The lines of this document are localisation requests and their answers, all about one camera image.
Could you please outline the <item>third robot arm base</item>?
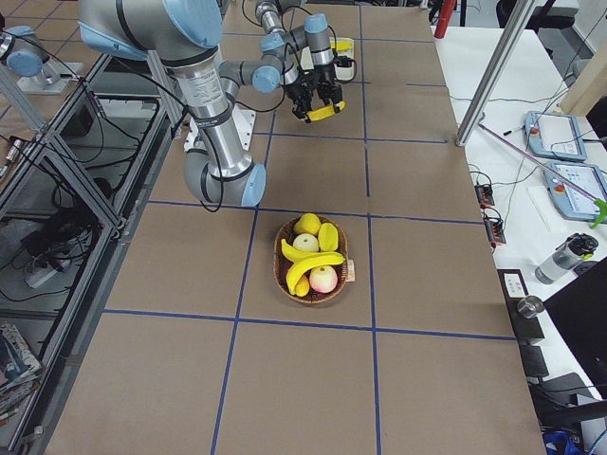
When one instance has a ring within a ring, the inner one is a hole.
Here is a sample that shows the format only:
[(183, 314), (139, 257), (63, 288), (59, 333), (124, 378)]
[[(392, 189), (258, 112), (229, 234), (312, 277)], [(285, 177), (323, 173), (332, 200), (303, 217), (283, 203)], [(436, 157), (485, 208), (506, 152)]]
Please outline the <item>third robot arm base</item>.
[(30, 95), (60, 95), (83, 69), (82, 63), (53, 57), (29, 26), (1, 32), (1, 64), (19, 76), (17, 86)]

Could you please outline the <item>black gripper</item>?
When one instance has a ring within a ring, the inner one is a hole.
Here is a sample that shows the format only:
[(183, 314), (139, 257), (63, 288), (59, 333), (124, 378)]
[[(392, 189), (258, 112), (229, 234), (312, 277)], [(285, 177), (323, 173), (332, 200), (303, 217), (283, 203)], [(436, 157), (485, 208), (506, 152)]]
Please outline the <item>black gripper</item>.
[(343, 110), (341, 86), (337, 81), (336, 69), (333, 63), (314, 66), (316, 91), (324, 106), (333, 102), (335, 114)]
[(292, 113), (297, 119), (311, 123), (311, 112), (314, 109), (315, 74), (305, 72), (297, 65), (292, 65), (285, 73), (284, 88), (286, 95), (293, 101)]

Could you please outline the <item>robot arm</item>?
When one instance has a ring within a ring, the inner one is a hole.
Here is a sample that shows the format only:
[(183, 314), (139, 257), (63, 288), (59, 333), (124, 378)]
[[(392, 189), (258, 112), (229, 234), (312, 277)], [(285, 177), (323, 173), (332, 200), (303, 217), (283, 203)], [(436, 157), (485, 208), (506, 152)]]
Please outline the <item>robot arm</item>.
[(260, 43), (264, 56), (279, 60), (276, 67), (262, 66), (252, 80), (260, 92), (280, 84), (293, 102), (293, 115), (306, 122), (321, 121), (345, 108), (331, 47), (329, 25), (322, 13), (309, 14), (299, 27), (284, 27), (284, 14), (300, 9), (302, 1), (257, 1), (255, 18), (266, 33)]
[(156, 53), (176, 79), (181, 100), (197, 127), (186, 153), (184, 178), (202, 203), (254, 207), (262, 199), (267, 175), (242, 144), (233, 118), (243, 85), (261, 93), (294, 82), (289, 52), (297, 45), (328, 49), (323, 14), (305, 19), (292, 37), (281, 30), (288, 1), (258, 1), (255, 13), (265, 36), (257, 61), (229, 62), (218, 57), (223, 16), (215, 1), (82, 1), (83, 41), (99, 52), (130, 60)]

